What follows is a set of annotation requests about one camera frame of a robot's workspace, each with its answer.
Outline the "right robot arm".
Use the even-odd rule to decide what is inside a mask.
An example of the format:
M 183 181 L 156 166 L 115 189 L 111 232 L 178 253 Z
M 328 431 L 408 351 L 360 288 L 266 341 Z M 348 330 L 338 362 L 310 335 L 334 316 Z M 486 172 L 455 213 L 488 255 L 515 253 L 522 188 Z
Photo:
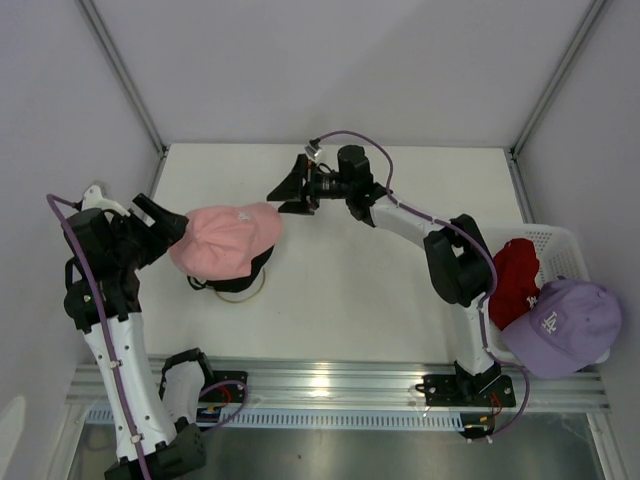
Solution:
M 390 231 L 420 247 L 438 296 L 456 307 L 456 394 L 477 404 L 492 391 L 501 368 L 488 345 L 485 303 L 495 289 L 495 268 L 475 220 L 462 214 L 441 220 L 419 212 L 374 180 L 365 149 L 338 150 L 338 168 L 318 163 L 319 148 L 310 145 L 292 170 L 267 195 L 286 214 L 312 215 L 325 199 L 343 200 L 356 220 Z

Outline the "purple LA baseball cap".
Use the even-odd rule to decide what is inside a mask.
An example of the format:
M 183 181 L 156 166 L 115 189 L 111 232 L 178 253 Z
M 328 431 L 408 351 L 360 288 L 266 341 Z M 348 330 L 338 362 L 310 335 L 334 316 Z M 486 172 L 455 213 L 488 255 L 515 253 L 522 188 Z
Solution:
M 509 324 L 501 339 L 532 374 L 557 379 L 597 363 L 622 326 L 617 297 L 585 280 L 543 285 L 534 307 Z

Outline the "red baseball cap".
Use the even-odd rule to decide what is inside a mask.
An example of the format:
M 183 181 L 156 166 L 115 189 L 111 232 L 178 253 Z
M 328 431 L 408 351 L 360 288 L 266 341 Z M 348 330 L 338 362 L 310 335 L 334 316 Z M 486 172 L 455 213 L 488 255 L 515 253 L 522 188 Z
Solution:
M 531 240 L 515 238 L 494 256 L 494 265 L 498 283 L 489 300 L 489 316 L 499 330 L 504 330 L 536 303 L 540 262 Z

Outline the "pink baseball cap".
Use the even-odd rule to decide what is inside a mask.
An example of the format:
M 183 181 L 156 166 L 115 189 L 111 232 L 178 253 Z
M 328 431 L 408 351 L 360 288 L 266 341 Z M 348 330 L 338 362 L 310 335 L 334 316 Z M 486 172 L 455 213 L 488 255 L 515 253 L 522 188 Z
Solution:
M 185 235 L 169 249 L 174 265 L 199 280 L 250 273 L 251 260 L 275 246 L 283 221 L 271 205 L 210 206 L 186 213 Z

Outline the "gold wire hat stand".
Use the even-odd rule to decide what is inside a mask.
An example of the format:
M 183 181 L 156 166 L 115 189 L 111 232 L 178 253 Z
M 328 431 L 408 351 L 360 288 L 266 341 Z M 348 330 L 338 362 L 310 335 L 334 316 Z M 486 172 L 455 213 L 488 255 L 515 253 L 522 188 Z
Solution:
M 256 278 L 252 281 L 248 288 L 240 292 L 222 292 L 215 290 L 214 293 L 223 301 L 232 304 L 243 303 L 250 300 L 260 293 L 266 282 L 265 268 L 261 268 Z

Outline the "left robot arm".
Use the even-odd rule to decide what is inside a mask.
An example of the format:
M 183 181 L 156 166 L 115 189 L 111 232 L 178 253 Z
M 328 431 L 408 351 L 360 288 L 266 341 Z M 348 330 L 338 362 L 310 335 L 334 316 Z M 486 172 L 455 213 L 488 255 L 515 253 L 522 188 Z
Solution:
M 196 413 L 216 376 L 198 348 L 169 357 L 161 378 L 153 375 L 137 273 L 183 237 L 188 219 L 143 194 L 134 203 L 149 223 L 92 185 L 62 218 L 73 252 L 64 309 L 95 358 L 113 415 L 117 462 L 105 478 L 177 479 L 206 463 Z

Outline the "black NY baseball cap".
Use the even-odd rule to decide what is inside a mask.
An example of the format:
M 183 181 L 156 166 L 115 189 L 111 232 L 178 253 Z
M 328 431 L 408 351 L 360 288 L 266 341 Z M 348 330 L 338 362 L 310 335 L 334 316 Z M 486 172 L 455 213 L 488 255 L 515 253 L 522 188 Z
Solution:
M 187 282 L 195 291 L 209 289 L 215 291 L 216 293 L 237 294 L 246 292 L 256 283 L 259 275 L 264 272 L 264 267 L 267 264 L 268 260 L 271 258 L 273 251 L 274 246 L 272 246 L 262 254 L 254 257 L 250 263 L 250 273 L 246 276 L 240 276 L 239 274 L 237 274 L 231 279 L 206 281 L 200 281 L 194 277 L 188 276 Z

